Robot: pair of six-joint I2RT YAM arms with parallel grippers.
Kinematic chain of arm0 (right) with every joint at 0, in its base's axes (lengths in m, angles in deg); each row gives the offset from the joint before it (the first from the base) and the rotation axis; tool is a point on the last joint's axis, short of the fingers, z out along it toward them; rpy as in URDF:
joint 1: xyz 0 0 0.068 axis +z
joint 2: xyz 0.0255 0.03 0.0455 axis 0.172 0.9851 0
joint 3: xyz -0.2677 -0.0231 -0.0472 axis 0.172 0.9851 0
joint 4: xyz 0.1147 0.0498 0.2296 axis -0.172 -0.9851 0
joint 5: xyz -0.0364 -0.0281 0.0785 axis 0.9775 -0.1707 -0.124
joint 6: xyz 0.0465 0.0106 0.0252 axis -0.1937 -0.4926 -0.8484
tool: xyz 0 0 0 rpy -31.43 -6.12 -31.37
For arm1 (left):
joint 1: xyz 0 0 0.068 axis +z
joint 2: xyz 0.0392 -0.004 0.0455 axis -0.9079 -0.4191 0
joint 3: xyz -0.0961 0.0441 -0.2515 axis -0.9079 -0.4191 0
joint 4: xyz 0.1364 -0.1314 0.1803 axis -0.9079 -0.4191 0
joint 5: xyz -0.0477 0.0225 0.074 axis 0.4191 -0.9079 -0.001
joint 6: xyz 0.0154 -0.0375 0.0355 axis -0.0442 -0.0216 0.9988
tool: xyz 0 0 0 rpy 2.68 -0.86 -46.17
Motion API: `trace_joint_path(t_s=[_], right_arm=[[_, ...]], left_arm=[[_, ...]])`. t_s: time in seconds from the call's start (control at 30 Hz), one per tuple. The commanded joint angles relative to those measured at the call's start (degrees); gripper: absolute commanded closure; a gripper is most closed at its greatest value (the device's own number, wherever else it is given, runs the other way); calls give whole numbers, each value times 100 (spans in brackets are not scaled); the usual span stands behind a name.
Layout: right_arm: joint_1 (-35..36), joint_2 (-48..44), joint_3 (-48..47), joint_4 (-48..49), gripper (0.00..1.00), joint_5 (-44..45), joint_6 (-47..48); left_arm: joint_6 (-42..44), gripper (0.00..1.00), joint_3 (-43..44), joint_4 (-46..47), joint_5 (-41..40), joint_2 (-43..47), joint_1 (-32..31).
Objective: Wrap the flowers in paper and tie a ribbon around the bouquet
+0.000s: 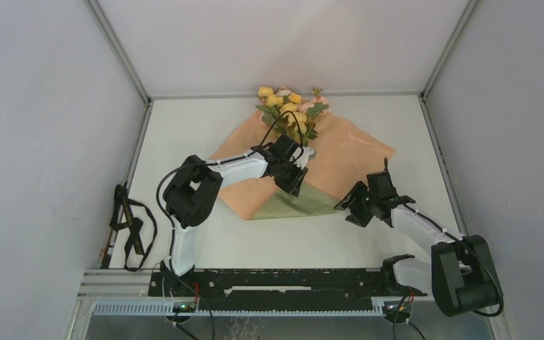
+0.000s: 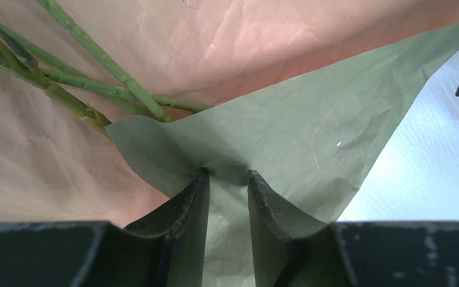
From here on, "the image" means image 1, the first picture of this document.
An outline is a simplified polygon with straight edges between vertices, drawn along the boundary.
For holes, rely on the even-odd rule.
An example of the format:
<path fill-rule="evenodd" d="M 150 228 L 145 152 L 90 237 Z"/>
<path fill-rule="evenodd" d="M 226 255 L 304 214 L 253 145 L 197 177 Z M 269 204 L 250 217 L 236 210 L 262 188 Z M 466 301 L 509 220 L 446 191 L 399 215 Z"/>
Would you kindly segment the yellow flower stem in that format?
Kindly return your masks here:
<path fill-rule="evenodd" d="M 279 137 L 284 134 L 300 145 L 305 144 L 307 116 L 299 111 L 302 96 L 285 86 L 273 89 L 262 86 L 257 91 L 256 109 L 260 119 Z"/>

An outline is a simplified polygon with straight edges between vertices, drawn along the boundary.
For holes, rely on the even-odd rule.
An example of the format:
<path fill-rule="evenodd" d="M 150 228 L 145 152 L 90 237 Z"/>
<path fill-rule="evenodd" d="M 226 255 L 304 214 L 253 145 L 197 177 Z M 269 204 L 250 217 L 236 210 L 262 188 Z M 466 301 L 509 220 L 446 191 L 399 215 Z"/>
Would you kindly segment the white pink flower stem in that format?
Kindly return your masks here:
<path fill-rule="evenodd" d="M 261 86 L 257 92 L 259 104 L 256 105 L 256 109 L 262 113 L 262 122 L 272 125 L 278 118 L 273 127 L 277 136 L 280 134 L 295 136 L 291 112 L 295 113 L 298 105 L 291 100 L 292 95 L 293 92 L 285 86 L 279 89 Z"/>

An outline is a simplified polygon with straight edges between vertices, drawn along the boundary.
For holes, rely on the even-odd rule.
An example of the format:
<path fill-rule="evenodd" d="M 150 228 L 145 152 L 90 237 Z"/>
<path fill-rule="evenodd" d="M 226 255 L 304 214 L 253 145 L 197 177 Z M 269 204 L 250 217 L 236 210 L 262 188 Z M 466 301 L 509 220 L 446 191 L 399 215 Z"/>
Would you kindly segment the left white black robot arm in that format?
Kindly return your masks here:
<path fill-rule="evenodd" d="M 224 159 L 204 160 L 191 155 L 170 171 L 156 191 L 158 205 L 174 228 L 166 287 L 176 295 L 191 290 L 193 276 L 189 272 L 195 266 L 196 229 L 210 217 L 222 188 L 269 176 L 277 188 L 297 197 L 308 172 L 307 163 L 315 157 L 313 148 L 281 135 L 275 142 Z"/>

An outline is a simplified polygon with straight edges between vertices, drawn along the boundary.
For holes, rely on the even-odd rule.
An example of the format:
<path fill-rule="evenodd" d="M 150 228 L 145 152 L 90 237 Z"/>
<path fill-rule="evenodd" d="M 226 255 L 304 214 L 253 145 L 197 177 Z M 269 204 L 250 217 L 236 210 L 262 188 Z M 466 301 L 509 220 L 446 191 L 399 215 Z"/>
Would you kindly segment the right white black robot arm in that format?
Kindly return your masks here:
<path fill-rule="evenodd" d="M 385 259 L 381 285 L 398 295 L 411 288 L 434 298 L 448 317 L 473 312 L 498 317 L 505 308 L 504 294 L 486 240 L 448 230 L 424 213 L 408 195 L 399 195 L 387 169 L 357 182 L 335 206 L 346 210 L 346 221 L 367 227 L 376 218 L 401 232 L 430 257 L 411 254 Z"/>

